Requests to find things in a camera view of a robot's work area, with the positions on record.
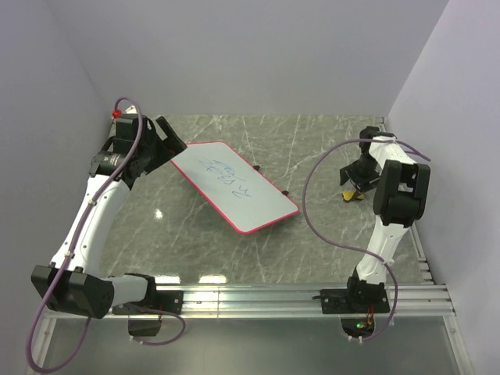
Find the wire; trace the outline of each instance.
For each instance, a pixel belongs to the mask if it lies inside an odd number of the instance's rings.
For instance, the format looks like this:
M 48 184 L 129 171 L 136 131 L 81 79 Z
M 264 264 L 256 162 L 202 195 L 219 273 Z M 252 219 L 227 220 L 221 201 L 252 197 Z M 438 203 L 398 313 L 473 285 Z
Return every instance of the wire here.
M 61 267 L 55 274 L 54 279 L 48 286 L 47 291 L 45 292 L 44 297 L 41 299 L 40 305 L 38 306 L 37 312 L 35 313 L 34 321 L 31 324 L 30 331 L 28 333 L 28 337 L 26 340 L 26 345 L 24 347 L 24 351 L 26 354 L 27 362 L 28 365 L 31 367 L 33 371 L 36 371 L 38 373 L 54 373 L 55 371 L 59 371 L 62 369 L 64 366 L 66 366 L 68 363 L 71 362 L 73 357 L 78 353 L 78 351 L 81 348 L 81 345 L 84 342 L 85 335 L 87 334 L 88 331 L 88 325 L 90 324 L 91 318 L 89 317 L 87 321 L 85 322 L 84 329 L 82 331 L 82 335 L 80 337 L 80 340 L 78 341 L 77 347 L 75 348 L 74 352 L 70 355 L 68 359 L 66 359 L 64 362 L 59 364 L 58 366 L 52 367 L 50 369 L 46 369 L 43 367 L 40 367 L 34 360 L 33 358 L 33 351 L 32 351 L 32 345 L 33 345 L 33 338 L 34 338 L 34 333 L 37 329 L 38 321 L 41 318 L 42 313 L 44 312 L 45 306 L 48 304 L 48 300 L 52 296 L 52 292 L 54 291 L 57 283 L 61 279 L 61 276 L 63 275 L 64 271 L 67 270 L 68 265 L 70 264 L 71 257 L 75 251 L 75 248 L 77 246 L 78 239 L 81 235 L 82 230 L 84 229 L 85 222 L 87 221 L 87 218 L 89 217 L 92 209 L 94 208 L 93 202 L 97 202 L 98 199 L 101 197 L 102 193 L 104 190 L 111 184 L 115 178 L 122 172 L 123 168 L 125 165 L 130 161 L 132 158 L 132 155 L 135 153 L 135 150 L 138 147 L 139 140 L 141 139 L 141 134 L 142 134 L 142 113 L 139 108 L 139 105 L 133 101 L 132 99 L 126 98 L 126 97 L 121 97 L 118 98 L 115 102 L 115 111 L 118 110 L 118 106 L 123 100 L 127 100 L 130 102 L 133 106 L 135 106 L 135 109 L 137 110 L 137 117 L 138 117 L 138 126 L 137 126 L 137 134 L 134 139 L 134 143 L 132 144 L 132 147 L 130 147 L 130 151 L 127 153 L 125 158 L 123 159 L 123 162 L 118 166 L 118 168 L 115 169 L 113 173 L 108 177 L 108 179 L 102 184 L 102 186 L 95 192 L 94 196 L 92 199 L 89 201 L 87 207 L 85 208 L 84 212 L 81 215 L 80 220 L 78 220 L 77 227 L 75 228 L 75 231 L 73 233 L 73 237 L 71 238 L 70 246 L 68 248 L 68 253 L 65 255 L 65 259 L 62 262 Z
M 178 319 L 180 323 L 182 324 L 182 328 L 180 329 L 179 333 L 176 334 L 174 337 L 172 337 L 169 340 L 166 341 L 160 341 L 160 342 L 151 342 L 151 341 L 144 341 L 141 340 L 137 337 L 133 337 L 132 340 L 138 342 L 141 345 L 148 345 L 148 346 L 162 346 L 162 345 L 167 345 L 170 344 L 171 342 L 174 342 L 175 340 L 179 339 L 180 336 L 183 335 L 184 331 L 186 330 L 186 321 L 182 318 L 182 316 L 177 315 L 173 312 L 167 312 L 167 311 L 162 311 L 162 310 L 155 310 L 155 309 L 148 309 L 146 307 L 141 307 L 134 305 L 132 303 L 127 303 L 125 306 L 130 307 L 132 309 L 136 309 L 139 311 L 144 311 L 145 313 L 151 313 L 151 314 L 158 314 L 158 315 L 165 315 L 165 316 L 173 316 L 174 318 Z
M 340 148 L 340 147 L 342 147 L 344 145 L 349 145 L 351 143 L 360 143 L 360 142 L 364 142 L 364 143 L 397 143 L 397 144 L 400 144 L 400 145 L 403 145 L 403 146 L 409 148 L 414 155 L 418 155 L 420 158 L 422 158 L 424 160 L 427 160 L 428 162 L 430 161 L 430 159 L 427 156 L 425 156 L 424 154 L 422 154 L 421 152 L 419 152 L 413 146 L 407 144 L 406 142 L 397 140 L 397 139 L 389 139 L 389 140 L 367 139 L 367 138 L 351 139 L 351 140 L 348 140 L 348 141 L 343 141 L 343 142 L 337 143 L 336 145 L 334 145 L 333 147 L 331 147 L 329 150 L 327 150 L 324 154 L 322 154 L 320 156 L 320 158 L 318 159 L 318 161 L 312 167 L 312 169 L 309 172 L 309 175 L 307 176 L 307 178 L 305 179 L 304 190 L 302 191 L 302 210 L 304 212 L 305 221 L 309 225 L 309 228 L 311 228 L 312 232 L 314 232 L 314 234 L 316 236 L 318 236 L 321 240 L 325 241 L 326 243 L 328 243 L 330 245 L 337 246 L 338 248 L 345 248 L 347 250 L 352 250 L 354 252 L 361 252 L 362 254 L 371 255 L 372 257 L 374 257 L 375 259 L 377 259 L 378 261 L 380 261 L 382 264 L 384 264 L 385 268 L 389 272 L 389 275 L 391 275 L 391 278 L 392 278 L 392 280 L 394 282 L 394 302 L 392 303 L 392 309 L 389 312 L 389 317 L 387 318 L 387 321 L 385 322 L 385 325 L 382 328 L 380 328 L 377 332 L 375 332 L 371 336 L 363 339 L 364 341 L 368 341 L 368 340 L 373 340 L 374 338 L 376 338 L 378 335 L 380 335 L 382 332 L 384 332 L 389 327 L 389 325 L 391 324 L 392 318 L 394 317 L 394 314 L 396 312 L 396 305 L 398 304 L 398 281 L 396 280 L 396 276 L 394 275 L 394 272 L 392 271 L 392 268 L 386 263 L 385 259 L 382 258 L 380 255 L 375 254 L 374 252 L 371 252 L 371 251 L 366 250 L 364 248 L 359 248 L 357 246 L 346 245 L 346 244 L 342 244 L 340 242 L 336 242 L 336 241 L 331 240 L 331 239 L 325 237 L 324 235 L 322 235 L 314 227 L 313 223 L 311 222 L 311 219 L 309 218 L 309 214 L 307 213 L 307 205 L 305 203 L 305 198 L 307 196 L 307 189 L 309 187 L 309 182 L 311 181 L 311 177 L 313 176 L 314 171 L 316 170 L 316 168 L 318 167 L 318 165 L 321 164 L 321 162 L 323 160 L 325 160 L 325 158 L 330 153 L 332 153 L 333 151 L 335 151 L 336 149 L 338 149 L 338 148 Z

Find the wall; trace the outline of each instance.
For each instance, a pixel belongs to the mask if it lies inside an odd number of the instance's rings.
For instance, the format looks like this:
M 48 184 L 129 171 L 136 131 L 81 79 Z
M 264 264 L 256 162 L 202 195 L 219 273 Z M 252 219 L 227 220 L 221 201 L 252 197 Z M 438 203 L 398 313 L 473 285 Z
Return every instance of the wall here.
M 420 234 L 478 374 L 500 370 L 498 19 L 498 2 L 451 0 L 389 115 L 391 130 L 433 157 Z
M 111 105 L 386 116 L 447 0 L 47 0 Z
M 44 2 L 2 2 L 0 51 L 0 363 L 10 375 L 26 369 L 40 302 L 31 271 L 70 228 L 108 112 Z

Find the purple cable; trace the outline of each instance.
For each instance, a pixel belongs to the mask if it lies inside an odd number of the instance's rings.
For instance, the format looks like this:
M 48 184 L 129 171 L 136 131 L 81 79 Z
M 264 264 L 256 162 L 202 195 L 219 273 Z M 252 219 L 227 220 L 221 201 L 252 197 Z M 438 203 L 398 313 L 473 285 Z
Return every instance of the purple cable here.
M 372 257 L 378 259 L 380 262 L 382 262 L 384 264 L 385 268 L 387 269 L 387 271 L 391 275 L 392 280 L 394 281 L 394 290 L 395 290 L 394 291 L 394 302 L 392 304 L 392 309 L 391 309 L 391 312 L 389 313 L 389 317 L 387 318 L 387 321 L 386 321 L 385 325 L 382 328 L 380 328 L 377 332 L 375 332 L 371 336 L 369 336 L 367 338 L 363 338 L 364 341 L 368 341 L 368 340 L 374 339 L 379 334 L 381 334 L 382 332 L 384 332 L 389 327 L 389 324 L 391 323 L 392 318 L 394 317 L 394 314 L 396 312 L 396 305 L 398 304 L 398 281 L 396 280 L 396 276 L 394 275 L 394 272 L 392 271 L 392 268 L 385 262 L 385 259 L 382 258 L 380 255 L 375 254 L 374 252 L 371 252 L 371 251 L 366 250 L 364 248 L 358 248 L 356 246 L 341 244 L 340 242 L 333 241 L 333 240 L 331 240 L 331 239 L 326 238 L 325 236 L 323 236 L 314 227 L 313 223 L 311 222 L 311 219 L 309 218 L 309 214 L 307 213 L 307 208 L 306 208 L 306 205 L 305 205 L 305 197 L 306 197 L 306 194 L 307 194 L 307 188 L 309 186 L 309 182 L 311 181 L 311 177 L 313 176 L 313 173 L 316 170 L 316 168 L 318 167 L 318 165 L 321 164 L 321 162 L 323 160 L 325 160 L 325 158 L 330 153 L 332 153 L 333 151 L 335 151 L 337 148 L 340 148 L 341 146 L 348 145 L 348 144 L 351 144 L 351 143 L 359 143 L 359 142 L 365 142 L 365 143 L 398 143 L 398 144 L 404 145 L 407 148 L 409 148 L 410 150 L 412 150 L 412 153 L 414 155 L 418 155 L 419 157 L 421 157 L 424 160 L 427 160 L 428 162 L 430 161 L 430 159 L 428 157 L 426 157 L 424 154 L 420 153 L 418 150 L 416 150 L 413 146 L 411 146 L 411 145 L 409 145 L 409 144 L 407 144 L 406 142 L 403 142 L 403 141 L 399 141 L 399 140 L 386 140 L 385 141 L 385 140 L 379 140 L 379 139 L 364 139 L 364 138 L 363 139 L 351 139 L 349 141 L 343 141 L 343 142 L 337 143 L 332 148 L 330 148 L 329 150 L 327 150 L 324 154 L 322 154 L 321 157 L 316 162 L 316 164 L 314 164 L 314 166 L 312 167 L 312 169 L 309 172 L 309 175 L 307 176 L 307 178 L 305 179 L 304 190 L 302 191 L 302 210 L 304 211 L 305 221 L 307 222 L 307 224 L 311 228 L 312 232 L 314 232 L 314 234 L 316 236 L 318 236 L 321 240 L 325 241 L 326 243 L 328 243 L 330 245 L 337 246 L 338 248 L 345 248 L 347 250 L 352 250 L 354 252 L 361 252 L 363 254 L 368 254 L 368 255 L 371 255 Z
M 123 159 L 123 162 L 118 166 L 118 168 L 116 168 L 116 170 L 113 173 L 111 173 L 111 175 L 108 177 L 108 179 L 105 181 L 105 183 L 102 184 L 102 186 L 95 192 L 94 196 L 92 197 L 92 201 L 94 201 L 94 202 L 98 201 L 99 197 L 104 192 L 104 190 L 109 186 L 109 184 L 111 184 L 112 181 L 115 180 L 115 178 L 121 173 L 121 171 L 125 167 L 125 165 L 130 161 L 130 158 L 134 154 L 136 148 L 138 147 L 139 140 L 141 139 L 141 134 L 142 134 L 142 113 L 141 113 L 141 110 L 139 108 L 139 105 L 136 102 L 134 102 L 133 100 L 129 99 L 129 98 L 121 97 L 118 100 L 116 100 L 116 102 L 115 102 L 115 110 L 118 109 L 118 105 L 123 100 L 129 101 L 133 106 L 135 106 L 135 109 L 137 110 L 137 115 L 138 115 L 137 134 L 135 136 L 134 143 L 132 144 L 132 147 L 130 148 L 130 151 L 125 156 L 125 159 Z M 28 365 L 30 365 L 30 367 L 31 367 L 31 369 L 33 371 L 36 371 L 38 373 L 54 373 L 55 371 L 58 371 L 58 370 L 62 369 L 64 366 L 66 366 L 68 363 L 70 363 L 71 360 L 73 359 L 73 357 L 80 350 L 80 347 L 81 347 L 82 343 L 84 342 L 85 335 L 87 334 L 88 325 L 89 325 L 89 323 L 91 321 L 90 317 L 85 322 L 84 329 L 82 331 L 82 335 L 80 337 L 80 340 L 78 341 L 77 347 L 75 348 L 74 352 L 70 355 L 70 357 L 67 360 L 65 360 L 60 365 L 58 365 L 56 367 L 52 367 L 50 369 L 45 369 L 43 367 L 40 367 L 34 361 L 33 352 L 32 352 L 31 346 L 33 344 L 34 333 L 35 333 L 35 331 L 37 329 L 38 321 L 40 320 L 41 314 L 44 312 L 44 308 L 47 305 L 48 300 L 52 296 L 52 292 L 54 291 L 55 286 L 57 285 L 57 283 L 61 279 L 61 276 L 63 275 L 63 272 L 68 268 L 68 265 L 70 264 L 71 255 L 75 251 L 75 248 L 76 248 L 77 242 L 78 242 L 78 238 L 80 237 L 80 234 L 81 234 L 81 231 L 84 228 L 85 222 L 87 221 L 87 218 L 88 218 L 88 216 L 91 213 L 91 211 L 92 211 L 93 208 L 94 208 L 94 205 L 92 205 L 91 203 L 89 203 L 88 206 L 87 206 L 87 208 L 82 213 L 82 216 L 81 216 L 80 220 L 78 221 L 77 227 L 76 227 L 76 229 L 74 231 L 73 237 L 71 238 L 70 246 L 68 248 L 69 255 L 66 255 L 66 258 L 64 259 L 64 262 L 62 262 L 61 267 L 59 268 L 59 270 L 55 274 L 54 280 L 48 286 L 48 289 L 45 292 L 44 297 L 41 299 L 40 305 L 38 306 L 38 310 L 37 310 L 37 312 L 35 314 L 35 317 L 34 317 L 34 322 L 31 324 L 30 332 L 29 332 L 28 338 L 26 340 L 26 346 L 24 348 L 24 351 L 25 351 L 25 354 L 26 354 Z
M 132 309 L 136 309 L 136 310 L 139 310 L 139 311 L 144 311 L 145 313 L 151 313 L 151 314 L 157 314 L 157 315 L 166 315 L 166 316 L 173 316 L 174 318 L 178 319 L 182 323 L 182 328 L 180 329 L 179 333 L 176 334 L 171 339 L 166 340 L 166 341 L 151 342 L 151 341 L 140 340 L 140 339 L 138 339 L 136 337 L 132 338 L 134 341 L 138 342 L 141 345 L 148 345 L 148 346 L 162 346 L 162 345 L 167 345 L 167 344 L 170 344 L 171 342 L 174 342 L 178 338 L 180 338 L 180 336 L 182 336 L 182 334 L 186 330 L 186 321 L 182 318 L 182 316 L 174 314 L 173 312 L 148 309 L 146 307 L 140 307 L 140 306 L 134 305 L 132 303 L 127 303 L 125 306 L 131 307 Z

